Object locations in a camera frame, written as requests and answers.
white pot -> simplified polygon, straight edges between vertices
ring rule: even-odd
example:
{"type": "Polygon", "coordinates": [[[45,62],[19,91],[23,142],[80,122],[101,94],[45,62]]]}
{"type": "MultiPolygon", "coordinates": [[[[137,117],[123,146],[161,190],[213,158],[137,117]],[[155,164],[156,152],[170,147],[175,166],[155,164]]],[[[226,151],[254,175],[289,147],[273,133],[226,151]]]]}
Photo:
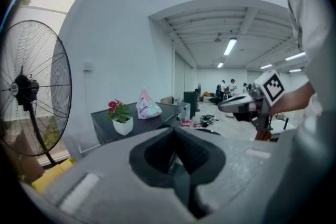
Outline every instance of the white pot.
{"type": "Polygon", "coordinates": [[[133,118],[128,117],[126,123],[113,121],[113,126],[118,134],[128,135],[133,130],[133,118]]]}

plastic bag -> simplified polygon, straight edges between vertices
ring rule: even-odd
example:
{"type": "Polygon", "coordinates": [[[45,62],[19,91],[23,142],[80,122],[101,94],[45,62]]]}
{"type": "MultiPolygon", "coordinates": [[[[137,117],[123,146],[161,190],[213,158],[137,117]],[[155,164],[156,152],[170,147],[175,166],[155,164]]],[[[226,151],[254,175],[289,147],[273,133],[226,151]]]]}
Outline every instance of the plastic bag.
{"type": "Polygon", "coordinates": [[[138,111],[138,118],[140,120],[151,119],[162,113],[161,108],[152,100],[152,98],[150,98],[146,89],[141,91],[136,107],[138,111]]]}

fluorescent light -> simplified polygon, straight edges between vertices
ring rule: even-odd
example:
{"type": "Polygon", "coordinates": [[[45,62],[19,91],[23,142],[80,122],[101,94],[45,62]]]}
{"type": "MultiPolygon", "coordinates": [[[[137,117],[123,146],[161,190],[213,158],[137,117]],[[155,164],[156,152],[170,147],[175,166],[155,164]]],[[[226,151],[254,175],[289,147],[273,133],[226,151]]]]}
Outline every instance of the fluorescent light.
{"type": "Polygon", "coordinates": [[[289,70],[289,73],[298,73],[298,72],[302,72],[302,69],[289,70]]]}
{"type": "Polygon", "coordinates": [[[260,69],[266,69],[266,68],[269,68],[269,67],[272,67],[273,65],[266,65],[264,67],[260,67],[260,69]]]}
{"type": "Polygon", "coordinates": [[[305,55],[306,55],[306,53],[305,53],[305,52],[302,52],[302,53],[300,53],[300,54],[296,54],[296,55],[293,55],[293,56],[291,56],[291,57],[286,58],[286,61],[291,61],[291,60],[294,60],[294,59],[303,57],[303,56],[305,56],[305,55]]]}
{"type": "Polygon", "coordinates": [[[230,39],[229,44],[227,45],[227,48],[224,52],[224,55],[229,55],[233,47],[236,45],[236,43],[237,43],[237,38],[230,39]]]}

black table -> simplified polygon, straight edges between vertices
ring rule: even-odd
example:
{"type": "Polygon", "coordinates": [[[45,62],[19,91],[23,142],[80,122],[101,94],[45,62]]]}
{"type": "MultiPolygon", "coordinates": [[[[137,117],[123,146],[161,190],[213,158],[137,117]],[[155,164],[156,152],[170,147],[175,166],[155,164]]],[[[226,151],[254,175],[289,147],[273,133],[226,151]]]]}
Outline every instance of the black table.
{"type": "Polygon", "coordinates": [[[101,144],[122,140],[167,126],[178,126],[180,123],[176,119],[176,115],[179,113],[179,106],[177,105],[157,103],[162,109],[161,115],[148,120],[139,120],[136,104],[128,105],[131,113],[130,116],[133,117],[133,130],[126,136],[116,132],[112,120],[106,120],[108,110],[91,113],[93,125],[95,126],[94,129],[101,144]]]}

potted plant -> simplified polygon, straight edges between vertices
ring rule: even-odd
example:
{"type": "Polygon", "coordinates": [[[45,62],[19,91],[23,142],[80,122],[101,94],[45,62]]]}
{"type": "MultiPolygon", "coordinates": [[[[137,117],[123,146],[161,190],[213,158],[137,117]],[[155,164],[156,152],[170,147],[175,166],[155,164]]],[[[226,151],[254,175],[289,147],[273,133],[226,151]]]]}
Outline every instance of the potted plant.
{"type": "Polygon", "coordinates": [[[121,135],[128,135],[133,130],[129,107],[116,99],[109,102],[108,119],[113,121],[116,132],[121,135]]]}

